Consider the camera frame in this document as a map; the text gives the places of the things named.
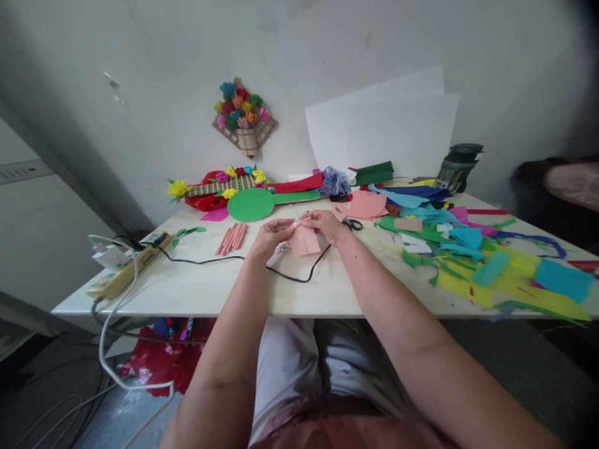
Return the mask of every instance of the pants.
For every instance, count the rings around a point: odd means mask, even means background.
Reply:
[[[356,396],[383,415],[415,416],[389,359],[357,320],[269,316],[262,333],[250,445],[268,421],[301,397]]]

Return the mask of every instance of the wooden craft frame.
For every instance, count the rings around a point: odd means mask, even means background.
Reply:
[[[233,82],[235,83],[235,88],[241,87],[242,89],[245,89],[245,87],[241,83],[240,78],[235,78],[233,80]],[[277,122],[272,115],[270,116],[270,119],[267,122],[262,120],[262,118],[260,117],[260,114],[257,114],[257,116],[258,116],[258,120],[256,121],[256,123],[253,124],[252,128],[254,129],[254,131],[256,133],[256,144],[258,146],[258,150],[260,150],[262,148],[262,145],[264,145],[266,143],[266,141],[268,140],[268,138],[270,137],[272,132],[279,125],[279,122]],[[236,146],[238,150],[243,151],[243,149],[239,145],[239,136],[237,134],[237,129],[234,129],[233,131],[229,131],[226,127],[221,128],[220,126],[217,125],[217,117],[218,117],[218,114],[216,115],[216,117],[214,117],[212,126],[218,132],[220,132],[223,136],[225,136],[225,138],[229,142],[234,144],[234,146]]]

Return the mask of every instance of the white table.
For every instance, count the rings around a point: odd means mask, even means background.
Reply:
[[[456,205],[464,205],[470,209],[492,209],[490,205],[477,200],[470,195],[454,196],[451,201]],[[307,209],[329,209],[329,200],[295,203],[292,205],[276,206],[274,212],[266,219],[248,224],[243,247],[229,255],[244,256],[254,241],[262,222],[274,218],[295,218]],[[226,230],[233,224],[228,217],[222,222],[199,221],[203,213],[187,208],[166,223],[157,228],[175,235],[182,228],[202,226],[207,229],[204,233],[192,233],[183,236],[179,245],[173,249],[167,246],[167,251],[174,258],[204,261],[215,259],[214,253]],[[511,215],[472,215],[474,223],[491,225],[502,223],[513,218]],[[390,231],[375,228],[373,223],[361,220],[364,224],[362,231],[356,235],[365,242],[377,258],[394,273],[429,310],[439,318],[475,318],[496,314],[497,311],[483,311],[480,306],[471,304],[466,299],[451,293],[442,287],[433,288],[428,280],[435,275],[433,267],[419,266],[412,270],[404,261],[399,251],[389,249]],[[550,234],[523,221],[509,226],[505,230],[511,232],[543,235]],[[563,240],[557,239],[568,251],[568,260],[599,260],[598,257],[577,248]],[[321,240],[321,248],[326,247],[326,241]],[[544,254],[534,244],[514,239],[511,248],[533,253]],[[276,254],[269,262],[282,273],[295,278],[306,279],[310,268],[318,258],[318,254],[296,258],[287,251]],[[233,282],[239,272],[241,260],[231,259],[202,266],[175,263],[169,261],[163,254],[140,273],[137,284],[125,300],[125,304],[116,314],[121,316],[169,316],[169,317],[213,317],[217,316],[229,294]],[[362,317],[356,302],[350,280],[346,274],[339,253],[335,248],[329,249],[324,258],[314,270],[312,280],[306,284],[289,281],[275,273],[269,272],[271,313],[290,317]],[[87,288],[94,282],[91,279],[65,301],[58,305],[52,313],[63,316],[87,315],[92,305],[92,298],[85,294]],[[496,304],[510,299],[510,296],[493,290]],[[100,303],[100,310],[107,314],[117,299]],[[583,304],[592,317],[599,317],[599,282],[593,283],[592,291]],[[513,314],[519,318],[543,318],[536,312],[517,311]]]

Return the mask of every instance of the green felt circle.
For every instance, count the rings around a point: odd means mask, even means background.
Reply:
[[[229,215],[237,221],[257,221],[270,215],[275,208],[275,196],[266,189],[240,190],[227,206]]]

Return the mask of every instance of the power strip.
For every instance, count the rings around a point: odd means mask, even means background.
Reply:
[[[152,234],[147,239],[141,241],[139,243],[140,245],[146,244],[147,246],[143,250],[135,252],[139,271],[141,272],[147,267],[154,259],[154,256],[160,252],[158,248],[154,248],[152,245],[157,244],[161,248],[164,248],[171,240],[172,237],[168,233],[160,232]],[[127,287],[129,282],[133,281],[134,276],[135,266],[131,260],[131,262],[125,265],[121,270],[114,273],[107,273],[100,277],[85,293],[93,298],[115,298],[125,289],[125,287]]]

